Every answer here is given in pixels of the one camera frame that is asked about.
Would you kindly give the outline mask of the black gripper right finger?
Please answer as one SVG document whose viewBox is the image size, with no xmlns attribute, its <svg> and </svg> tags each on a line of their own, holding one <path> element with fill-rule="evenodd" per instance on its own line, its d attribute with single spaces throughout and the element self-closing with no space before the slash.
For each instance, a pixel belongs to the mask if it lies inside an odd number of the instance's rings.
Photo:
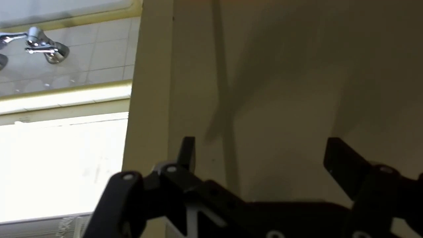
<svg viewBox="0 0 423 238">
<path fill-rule="evenodd" d="M 353 201 L 349 238 L 399 238 L 393 220 L 403 220 L 423 237 L 423 176 L 409 179 L 398 170 L 370 163 L 341 138 L 329 138 L 324 168 Z"/>
</svg>

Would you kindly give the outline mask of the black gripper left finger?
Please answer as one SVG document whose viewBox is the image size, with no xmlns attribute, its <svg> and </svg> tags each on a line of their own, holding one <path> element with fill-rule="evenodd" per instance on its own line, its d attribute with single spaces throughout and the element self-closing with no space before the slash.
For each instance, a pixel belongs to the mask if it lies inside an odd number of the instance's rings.
<svg viewBox="0 0 423 238">
<path fill-rule="evenodd" d="M 165 218 L 183 238 L 243 238 L 239 201 L 193 174 L 196 139 L 183 139 L 175 162 L 148 176 L 115 174 L 107 183 L 83 238 L 140 238 L 151 220 Z"/>
</svg>

